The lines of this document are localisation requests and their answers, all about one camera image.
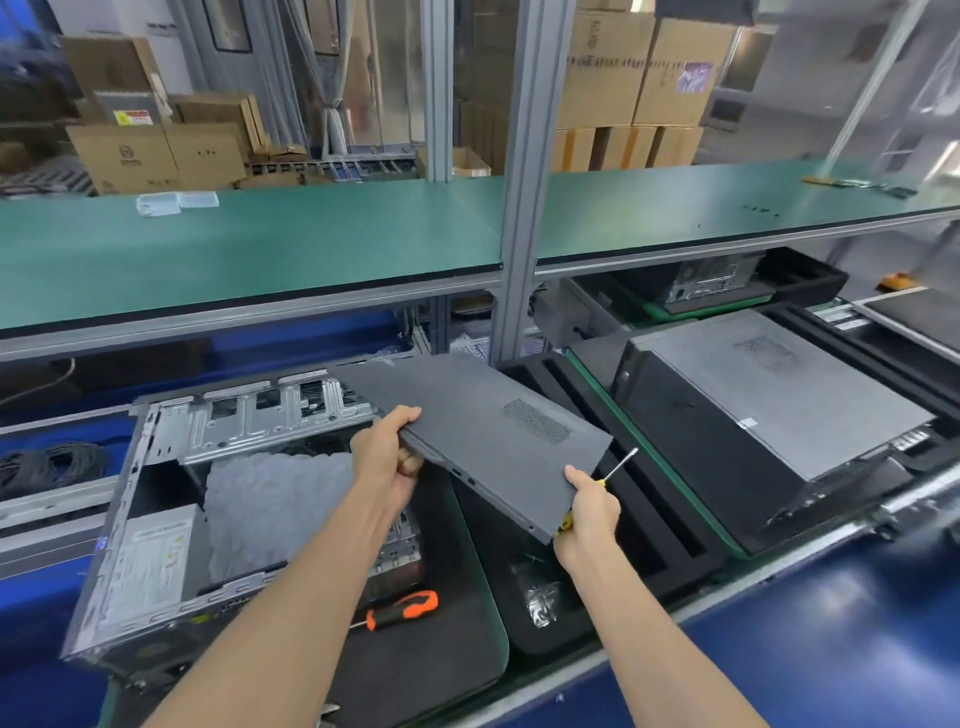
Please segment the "gray metal panel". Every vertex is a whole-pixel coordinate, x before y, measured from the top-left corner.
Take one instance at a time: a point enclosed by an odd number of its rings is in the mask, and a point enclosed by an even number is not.
[[[655,352],[804,480],[933,419],[752,310],[635,342]]]
[[[545,544],[573,502],[564,465],[591,473],[612,440],[465,353],[345,364],[330,373],[383,411],[422,407],[404,440]]]
[[[940,291],[908,291],[866,306],[960,352],[960,302]]]

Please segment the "bubble wrap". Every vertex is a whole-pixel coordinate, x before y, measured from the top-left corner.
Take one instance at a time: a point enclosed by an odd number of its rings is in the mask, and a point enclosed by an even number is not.
[[[324,525],[352,479],[345,452],[314,457],[258,452],[215,462],[204,504],[211,579],[290,561]]]

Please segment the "orange object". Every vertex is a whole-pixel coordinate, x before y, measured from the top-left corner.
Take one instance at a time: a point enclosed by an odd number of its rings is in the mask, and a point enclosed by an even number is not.
[[[909,273],[892,273],[884,276],[877,284],[878,291],[905,291],[907,288],[916,288],[919,283]]]
[[[439,606],[440,598],[433,590],[413,592],[389,607],[368,610],[367,618],[351,625],[350,629],[366,625],[367,629],[372,632],[376,629],[389,627],[391,624],[419,619],[423,615],[435,611]]]

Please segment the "metal rail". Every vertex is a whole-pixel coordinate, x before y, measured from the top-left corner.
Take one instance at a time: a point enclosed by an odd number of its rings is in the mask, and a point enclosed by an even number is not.
[[[671,617],[678,624],[682,624],[688,619],[701,615],[735,597],[744,595],[752,589],[759,588],[770,580],[789,573],[842,544],[872,532],[878,526],[884,525],[895,517],[897,513],[901,513],[921,501],[942,495],[944,492],[955,488],[957,483],[960,483],[960,463],[937,475],[926,478],[924,482],[919,483],[909,492],[886,501],[871,517],[845,523],[807,544],[798,546],[769,564],[708,595],[695,599],[673,612]],[[591,674],[604,668],[609,659],[606,650],[598,649],[587,657],[583,657],[571,665],[562,667],[510,695],[500,698],[470,716],[455,721],[451,724],[451,728],[481,728],[481,726],[493,725],[505,718],[525,712],[548,700],[551,695],[589,678]]]
[[[608,271],[618,271],[625,268],[641,268],[647,265],[659,265],[675,260],[691,260],[713,255],[762,251],[807,240],[820,240],[824,238],[859,235],[867,232],[894,230],[896,228],[902,228],[905,225],[948,220],[956,216],[956,210],[945,209],[932,212],[920,212],[909,217],[897,217],[890,220],[848,223],[845,225],[820,228],[818,230],[775,232],[761,237],[729,240],[722,243],[704,243],[702,245],[683,246],[670,250],[644,251],[640,249],[624,255],[611,255],[608,257],[595,257],[586,260],[557,263],[551,263],[549,260],[546,260],[538,264],[534,272],[534,282],[540,283],[554,278],[581,276],[588,273],[606,273]]]
[[[393,305],[432,296],[489,289],[499,282],[500,271],[497,270],[394,285],[378,286],[374,283],[355,291],[321,294],[290,301],[229,306],[123,324],[22,336],[0,341],[0,362],[119,349],[160,339],[187,338],[222,328],[267,324],[354,308]]]

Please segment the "cardboard box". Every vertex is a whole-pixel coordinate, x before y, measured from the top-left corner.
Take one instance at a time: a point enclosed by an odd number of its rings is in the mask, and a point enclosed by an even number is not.
[[[299,187],[303,184],[302,172],[273,172],[250,175],[240,180],[237,189],[263,189],[265,187]]]
[[[180,173],[178,189],[230,189],[247,177],[235,124],[176,124],[166,132]]]
[[[426,179],[426,150],[417,149],[417,176]],[[489,177],[490,167],[472,149],[467,147],[453,148],[453,176],[454,177]]]
[[[590,168],[595,129],[557,129],[551,172],[586,172]]]
[[[181,189],[163,127],[71,127],[67,133],[101,195]]]
[[[145,37],[62,37],[67,62],[84,96],[96,91],[156,91],[160,78],[154,52]]]
[[[107,115],[96,101],[92,99],[74,99],[77,113],[85,124],[106,124]]]
[[[0,173],[26,172],[34,164],[30,152],[18,141],[0,141]]]
[[[633,123],[699,124],[733,31],[728,25],[659,20]]]
[[[502,175],[507,165],[507,141],[510,118],[500,111],[469,101],[460,103],[462,146],[469,147],[491,168]]]
[[[474,12],[473,47],[513,53],[516,26],[516,8],[513,12]]]
[[[266,154],[270,140],[261,137],[263,120],[252,95],[194,93],[172,96],[170,100],[184,124],[235,124],[244,161],[253,161],[257,154]]]
[[[298,162],[309,161],[310,155],[302,144],[286,144],[270,147],[270,161],[275,162]]]
[[[702,127],[658,127],[648,167],[680,167],[693,162],[704,135]]]
[[[626,12],[634,5],[634,0],[577,0],[578,11],[619,11]]]
[[[598,129],[590,169],[643,169],[650,158],[657,127]]]
[[[166,120],[152,91],[97,91],[94,95],[108,124],[149,127]]]
[[[631,124],[655,26],[647,13],[575,14],[559,128]]]
[[[514,87],[514,54],[490,48],[470,51],[455,69],[456,82],[473,102],[509,115]]]

